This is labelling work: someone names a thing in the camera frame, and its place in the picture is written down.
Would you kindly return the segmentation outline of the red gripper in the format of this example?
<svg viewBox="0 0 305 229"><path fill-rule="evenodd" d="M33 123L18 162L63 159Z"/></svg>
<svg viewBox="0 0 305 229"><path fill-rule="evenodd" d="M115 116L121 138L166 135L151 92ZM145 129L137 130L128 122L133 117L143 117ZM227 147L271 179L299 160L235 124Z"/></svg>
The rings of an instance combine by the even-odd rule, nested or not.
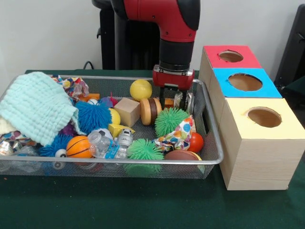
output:
<svg viewBox="0 0 305 229"><path fill-rule="evenodd" d="M159 101L162 109L165 108L164 87L169 86L182 90L181 109L186 110L187 90L189 90L193 84L194 70L171 72L156 64L152 73L154 85L160 87Z"/></svg>

